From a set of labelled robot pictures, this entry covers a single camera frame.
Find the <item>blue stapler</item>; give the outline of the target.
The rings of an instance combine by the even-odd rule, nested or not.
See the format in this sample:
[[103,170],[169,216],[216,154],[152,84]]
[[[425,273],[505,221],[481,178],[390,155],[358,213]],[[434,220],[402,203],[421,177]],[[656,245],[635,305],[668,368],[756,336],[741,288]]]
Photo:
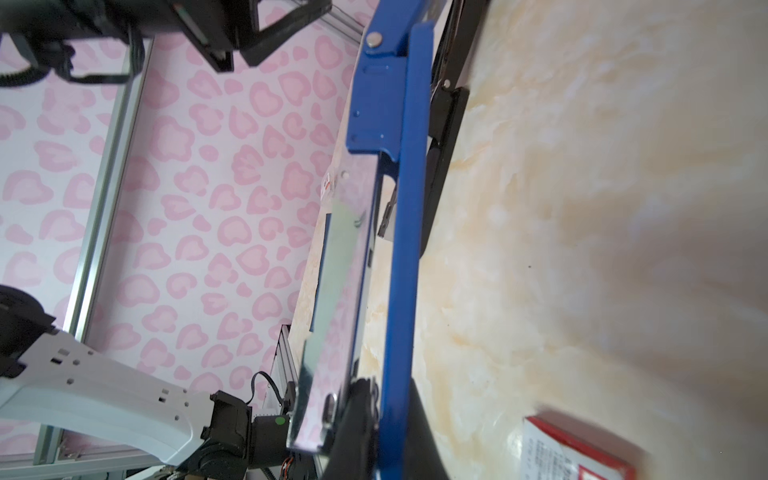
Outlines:
[[324,181],[288,448],[321,478],[358,379],[377,385],[373,479],[407,479],[419,262],[469,92],[483,1],[382,1],[361,39]]

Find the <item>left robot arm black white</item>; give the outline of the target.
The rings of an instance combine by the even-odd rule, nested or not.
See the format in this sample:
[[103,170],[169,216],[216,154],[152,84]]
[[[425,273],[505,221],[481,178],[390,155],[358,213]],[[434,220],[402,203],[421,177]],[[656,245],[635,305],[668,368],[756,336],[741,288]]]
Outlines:
[[[229,73],[235,54],[257,66],[330,9],[306,1],[261,27],[254,1],[5,1],[1,30],[28,65],[1,84],[27,86],[50,74],[75,82],[73,42],[93,38],[122,41],[129,67],[83,82],[129,84],[143,70],[145,40],[162,33],[183,34],[215,71]],[[181,476],[241,479],[288,454],[286,416],[256,417],[228,393],[194,393],[106,358],[10,286],[1,290],[1,414],[132,446]]]

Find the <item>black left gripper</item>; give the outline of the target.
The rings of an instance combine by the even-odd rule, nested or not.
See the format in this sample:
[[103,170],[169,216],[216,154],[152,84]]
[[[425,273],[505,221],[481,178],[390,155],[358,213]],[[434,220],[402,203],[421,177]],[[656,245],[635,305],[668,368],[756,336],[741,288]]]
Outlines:
[[259,26],[256,1],[109,1],[107,11],[142,36],[180,33],[217,72],[234,70],[239,53],[259,66],[296,33],[331,10],[330,1],[301,1],[277,21]]

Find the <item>red white staple box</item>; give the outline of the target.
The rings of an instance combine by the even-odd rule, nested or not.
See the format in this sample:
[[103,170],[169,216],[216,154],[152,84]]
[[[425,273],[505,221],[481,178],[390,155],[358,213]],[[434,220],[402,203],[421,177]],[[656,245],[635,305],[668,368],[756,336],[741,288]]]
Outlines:
[[636,468],[539,418],[523,421],[520,478],[525,480],[635,480]]

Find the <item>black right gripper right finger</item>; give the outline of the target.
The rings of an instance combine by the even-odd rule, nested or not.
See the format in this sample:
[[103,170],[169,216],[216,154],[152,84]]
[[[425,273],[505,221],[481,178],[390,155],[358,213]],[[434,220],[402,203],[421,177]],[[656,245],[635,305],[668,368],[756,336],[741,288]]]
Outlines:
[[414,379],[407,420],[407,479],[449,480]]

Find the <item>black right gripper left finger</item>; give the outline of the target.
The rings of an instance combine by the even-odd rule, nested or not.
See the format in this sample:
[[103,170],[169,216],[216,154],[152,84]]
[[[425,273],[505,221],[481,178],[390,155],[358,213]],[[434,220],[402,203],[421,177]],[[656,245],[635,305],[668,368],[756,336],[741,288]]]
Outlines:
[[322,480],[371,480],[377,459],[377,385],[358,379],[349,398],[331,447]]

